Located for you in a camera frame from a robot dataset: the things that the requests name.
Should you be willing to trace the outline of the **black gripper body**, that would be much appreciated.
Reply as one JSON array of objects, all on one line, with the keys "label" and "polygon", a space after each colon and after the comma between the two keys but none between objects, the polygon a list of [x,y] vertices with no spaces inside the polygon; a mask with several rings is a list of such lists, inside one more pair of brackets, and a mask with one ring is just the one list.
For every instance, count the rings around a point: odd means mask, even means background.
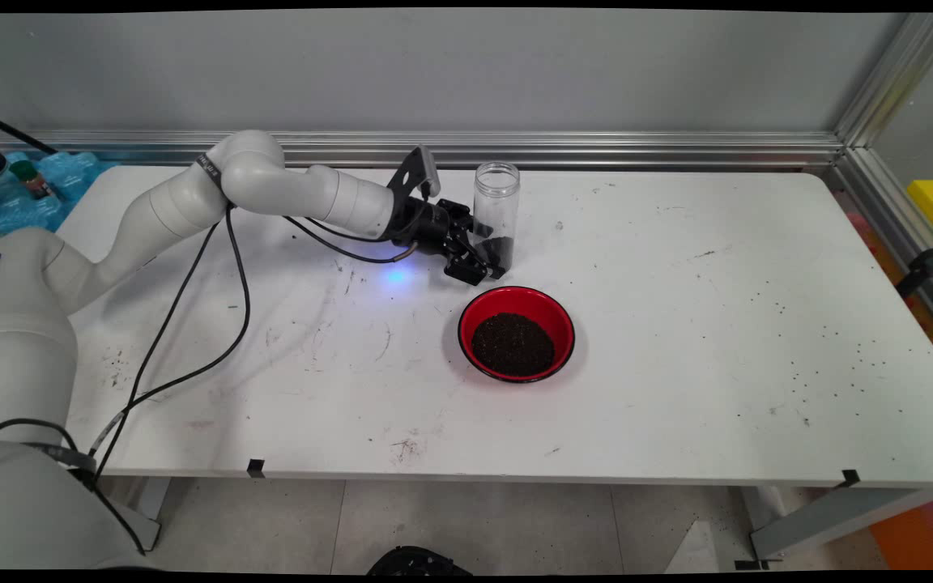
[{"label": "black gripper body", "polygon": [[394,210],[389,222],[389,241],[398,247],[405,247],[394,257],[402,261],[412,253],[429,256],[444,256],[444,246],[440,237],[444,235],[444,211],[437,209],[437,203],[426,202],[421,198],[405,197],[394,203]]}]

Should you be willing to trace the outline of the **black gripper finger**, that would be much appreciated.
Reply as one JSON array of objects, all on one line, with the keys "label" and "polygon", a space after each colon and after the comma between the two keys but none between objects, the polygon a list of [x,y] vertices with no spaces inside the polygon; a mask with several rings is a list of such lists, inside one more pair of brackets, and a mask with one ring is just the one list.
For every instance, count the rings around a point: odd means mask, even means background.
[{"label": "black gripper finger", "polygon": [[440,199],[437,209],[444,211],[442,244],[480,244],[492,239],[493,228],[479,222],[466,204]]},{"label": "black gripper finger", "polygon": [[444,256],[445,275],[474,287],[483,279],[501,279],[509,269],[508,242],[445,244]]}]

